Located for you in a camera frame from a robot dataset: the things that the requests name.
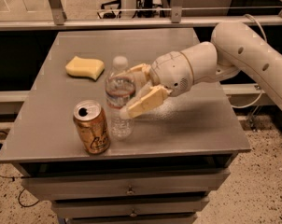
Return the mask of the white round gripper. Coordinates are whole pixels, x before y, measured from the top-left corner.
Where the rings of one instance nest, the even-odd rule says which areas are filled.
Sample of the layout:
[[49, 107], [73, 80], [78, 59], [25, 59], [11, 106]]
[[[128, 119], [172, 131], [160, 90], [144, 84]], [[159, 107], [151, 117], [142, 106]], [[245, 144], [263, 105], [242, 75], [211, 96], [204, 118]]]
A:
[[[149, 82], [149, 70], [154, 85]], [[141, 63], [120, 72], [121, 77], [129, 76], [139, 93], [121, 110], [122, 119], [133, 119], [163, 104], [164, 100], [190, 90], [194, 83], [190, 62], [182, 52], [172, 51], [153, 64]]]

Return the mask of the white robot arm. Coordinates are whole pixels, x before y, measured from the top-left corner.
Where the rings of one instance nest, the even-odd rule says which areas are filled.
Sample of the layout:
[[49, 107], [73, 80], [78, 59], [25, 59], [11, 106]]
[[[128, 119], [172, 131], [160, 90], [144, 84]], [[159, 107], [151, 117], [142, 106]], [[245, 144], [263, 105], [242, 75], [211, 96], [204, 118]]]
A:
[[239, 72], [258, 83], [282, 110], [282, 54], [241, 22], [221, 22], [209, 42], [169, 52], [131, 71], [141, 90], [120, 110], [122, 119], [138, 117], [198, 83], [218, 82]]

